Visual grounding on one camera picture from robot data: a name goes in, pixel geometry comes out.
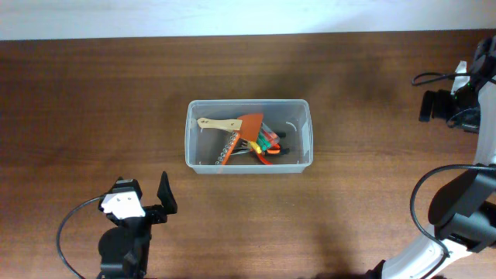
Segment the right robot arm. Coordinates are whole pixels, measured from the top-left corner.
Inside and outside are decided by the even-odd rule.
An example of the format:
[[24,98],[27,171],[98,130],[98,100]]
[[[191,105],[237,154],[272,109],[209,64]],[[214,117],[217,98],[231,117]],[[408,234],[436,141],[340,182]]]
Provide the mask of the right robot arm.
[[[420,235],[396,257],[382,260],[366,278],[434,278],[453,262],[495,247],[495,38],[478,43],[473,63],[460,61],[452,74],[425,72],[412,79],[420,86],[453,81],[450,90],[426,91],[419,121],[442,119],[451,129],[478,136],[472,164],[450,164],[424,174],[412,190],[409,211]],[[433,196],[424,227],[415,213],[420,187],[443,171],[462,173]]]

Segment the orange scraper wooden handle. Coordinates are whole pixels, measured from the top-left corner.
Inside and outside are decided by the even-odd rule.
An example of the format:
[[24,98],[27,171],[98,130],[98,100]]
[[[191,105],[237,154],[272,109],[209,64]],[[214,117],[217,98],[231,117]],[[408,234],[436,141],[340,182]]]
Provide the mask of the orange scraper wooden handle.
[[238,132],[246,141],[256,141],[264,114],[253,113],[241,115],[237,119],[207,119],[200,118],[197,124],[203,129],[221,129],[228,132]]

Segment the orange socket bit holder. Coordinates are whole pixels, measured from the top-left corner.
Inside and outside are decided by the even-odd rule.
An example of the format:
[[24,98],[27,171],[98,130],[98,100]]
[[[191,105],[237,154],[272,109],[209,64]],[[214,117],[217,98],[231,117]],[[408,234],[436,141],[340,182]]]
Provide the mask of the orange socket bit holder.
[[224,144],[219,156],[217,157],[217,160],[215,162],[215,165],[226,165],[234,148],[236,147],[238,141],[240,139],[240,133],[239,131],[233,131],[229,138],[227,139],[226,143]]

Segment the clear plastic container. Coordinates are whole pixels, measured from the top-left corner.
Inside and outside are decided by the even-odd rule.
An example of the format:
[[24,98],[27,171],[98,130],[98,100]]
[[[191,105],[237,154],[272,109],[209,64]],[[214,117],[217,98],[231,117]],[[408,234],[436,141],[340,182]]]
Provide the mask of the clear plastic container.
[[[282,155],[266,155],[268,165],[252,153],[217,162],[231,133],[203,129],[200,118],[224,120],[262,113],[263,123],[281,137]],[[188,106],[184,135],[185,162],[198,174],[296,174],[313,162],[313,131],[309,104],[303,99],[194,100]]]

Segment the clear screwdriver set case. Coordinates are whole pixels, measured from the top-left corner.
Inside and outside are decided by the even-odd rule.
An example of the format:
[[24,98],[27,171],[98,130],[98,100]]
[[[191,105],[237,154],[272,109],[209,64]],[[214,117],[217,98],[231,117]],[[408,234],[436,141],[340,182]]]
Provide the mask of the clear screwdriver set case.
[[279,141],[279,135],[277,135],[266,124],[262,123],[257,139],[254,142],[246,142],[246,146],[254,150],[256,153],[262,153],[268,151],[272,147],[275,147]]

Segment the small red-handled pliers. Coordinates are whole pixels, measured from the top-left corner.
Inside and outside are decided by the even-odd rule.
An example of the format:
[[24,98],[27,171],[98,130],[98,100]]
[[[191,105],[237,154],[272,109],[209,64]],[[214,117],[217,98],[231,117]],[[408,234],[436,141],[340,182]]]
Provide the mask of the small red-handled pliers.
[[268,157],[275,157],[281,155],[281,146],[276,144],[271,148],[258,153],[254,148],[251,148],[250,151],[254,154],[254,156],[264,165],[272,165],[272,163],[267,159]]

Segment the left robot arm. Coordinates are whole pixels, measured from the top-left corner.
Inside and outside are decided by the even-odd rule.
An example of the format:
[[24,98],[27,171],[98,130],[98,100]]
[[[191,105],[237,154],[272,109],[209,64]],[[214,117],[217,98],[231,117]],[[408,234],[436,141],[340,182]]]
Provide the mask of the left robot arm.
[[136,179],[125,180],[120,177],[98,203],[98,209],[115,225],[98,242],[101,277],[146,276],[151,228],[164,224],[169,215],[177,213],[177,202],[166,172],[161,174],[157,189],[160,204],[143,206],[140,202],[142,196]]

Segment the orange-black long nose pliers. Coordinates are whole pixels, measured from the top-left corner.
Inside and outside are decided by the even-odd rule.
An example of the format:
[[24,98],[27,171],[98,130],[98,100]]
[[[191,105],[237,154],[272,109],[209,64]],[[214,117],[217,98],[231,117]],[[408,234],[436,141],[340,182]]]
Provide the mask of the orange-black long nose pliers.
[[[279,135],[280,139],[286,137],[286,133],[277,133],[277,135]],[[250,148],[246,146],[246,142],[243,142],[239,147],[236,147],[233,150],[232,155],[240,155],[240,154],[249,153],[249,152],[251,152]],[[288,153],[290,153],[290,149],[289,148],[283,148],[281,146],[281,155],[285,155]]]

